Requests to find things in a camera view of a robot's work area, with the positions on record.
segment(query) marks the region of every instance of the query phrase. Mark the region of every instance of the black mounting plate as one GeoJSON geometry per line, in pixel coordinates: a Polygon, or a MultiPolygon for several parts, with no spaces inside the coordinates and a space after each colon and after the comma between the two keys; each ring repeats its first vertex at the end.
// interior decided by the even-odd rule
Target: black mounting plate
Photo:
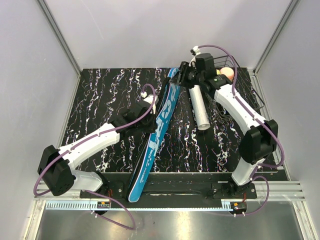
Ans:
{"type": "Polygon", "coordinates": [[[223,184],[225,183],[212,183],[211,192],[207,195],[213,199],[256,199],[257,191],[255,185],[251,182],[246,189],[238,194],[231,195],[228,192],[223,191],[223,184]]]}
{"type": "MultiPolygon", "coordinates": [[[[284,177],[270,173],[268,179],[281,181],[284,177]]],[[[108,179],[112,189],[112,197],[116,198],[126,208],[220,208],[222,206],[221,199],[232,199],[225,195],[220,199],[208,197],[207,194],[212,189],[221,189],[222,182],[231,181],[231,173],[150,173],[145,183],[143,192],[138,202],[128,202],[127,185],[130,182],[130,173],[103,173],[108,179]]],[[[247,192],[247,199],[257,198],[256,190],[253,186],[254,193],[247,192]]],[[[80,198],[96,199],[95,195],[82,192],[80,198]]]]}

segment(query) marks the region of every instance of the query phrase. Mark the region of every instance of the white wall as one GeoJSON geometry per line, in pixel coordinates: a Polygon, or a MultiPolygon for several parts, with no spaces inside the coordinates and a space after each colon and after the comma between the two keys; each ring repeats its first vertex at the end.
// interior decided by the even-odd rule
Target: white wall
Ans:
{"type": "Polygon", "coordinates": [[[82,68],[176,67],[216,44],[255,67],[290,0],[46,0],[82,68]]]}
{"type": "Polygon", "coordinates": [[[35,0],[0,1],[0,22],[0,239],[17,240],[77,76],[35,0]]]}
{"type": "Polygon", "coordinates": [[[320,233],[320,1],[304,0],[258,73],[294,180],[320,233]]]}

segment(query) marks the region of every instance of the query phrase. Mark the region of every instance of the black wire basket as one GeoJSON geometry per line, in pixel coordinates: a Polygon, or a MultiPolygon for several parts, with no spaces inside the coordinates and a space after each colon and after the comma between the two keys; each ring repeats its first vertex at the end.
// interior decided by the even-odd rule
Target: black wire basket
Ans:
{"type": "MultiPolygon", "coordinates": [[[[257,93],[257,91],[253,88],[247,68],[240,67],[236,60],[235,60],[235,63],[237,64],[237,73],[238,73],[235,88],[239,92],[241,97],[256,112],[259,113],[259,110],[265,106],[265,102],[263,101],[262,97],[257,93]]],[[[214,65],[217,69],[221,69],[224,67],[229,67],[229,68],[232,68],[233,70],[235,69],[231,61],[231,58],[227,55],[214,58],[214,65]]],[[[221,123],[229,122],[230,120],[232,120],[232,117],[222,105],[217,103],[208,95],[206,95],[205,97],[206,97],[205,102],[207,102],[209,106],[213,108],[213,112],[215,113],[214,114],[215,119],[217,119],[221,123]]]]}

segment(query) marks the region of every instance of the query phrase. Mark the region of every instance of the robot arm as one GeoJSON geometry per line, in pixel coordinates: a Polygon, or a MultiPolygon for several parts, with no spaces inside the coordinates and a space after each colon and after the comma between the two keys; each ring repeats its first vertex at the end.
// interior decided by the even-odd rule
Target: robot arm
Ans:
{"type": "Polygon", "coordinates": [[[70,189],[86,189],[95,192],[104,185],[108,185],[108,181],[100,172],[85,172],[76,170],[76,168],[90,156],[108,146],[118,143],[123,137],[131,136],[133,132],[153,133],[157,127],[155,123],[157,96],[155,96],[152,112],[141,121],[121,130],[101,134],[138,119],[150,107],[153,98],[153,95],[149,95],[145,99],[133,104],[130,109],[124,110],[118,116],[112,118],[110,123],[105,123],[99,129],[69,145],[62,146],[59,149],[56,149],[52,145],[46,147],[38,167],[39,175],[53,159],[68,151],[66,155],[49,168],[42,178],[51,193],[54,196],[60,196],[70,189]]]}
{"type": "Polygon", "coordinates": [[[243,139],[239,145],[240,161],[232,173],[232,188],[237,191],[239,186],[246,186],[259,164],[276,150],[277,144],[270,134],[258,123],[264,123],[274,134],[278,135],[278,124],[274,120],[266,121],[235,91],[232,92],[232,81],[224,74],[217,75],[214,58],[209,53],[195,52],[191,63],[182,62],[179,74],[172,82],[193,88],[199,85],[203,92],[221,104],[238,123],[243,132],[243,139]]]}

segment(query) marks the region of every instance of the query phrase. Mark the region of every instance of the black marbled tabletop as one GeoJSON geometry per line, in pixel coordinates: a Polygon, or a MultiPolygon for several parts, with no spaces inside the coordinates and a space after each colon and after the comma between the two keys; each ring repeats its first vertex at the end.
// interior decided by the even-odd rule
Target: black marbled tabletop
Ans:
{"type": "MultiPolygon", "coordinates": [[[[142,86],[152,84],[159,93],[170,68],[84,69],[64,134],[68,145],[93,132],[112,115],[141,99],[142,86]]],[[[253,107],[258,107],[246,68],[239,72],[237,89],[253,107]]],[[[232,172],[240,159],[243,134],[231,118],[224,121],[218,107],[207,106],[211,128],[199,132],[189,91],[180,89],[173,117],[156,155],[153,172],[232,172]]],[[[84,161],[79,170],[131,172],[141,151],[144,134],[122,139],[84,161]]],[[[270,156],[266,162],[274,163],[270,156]]]]}

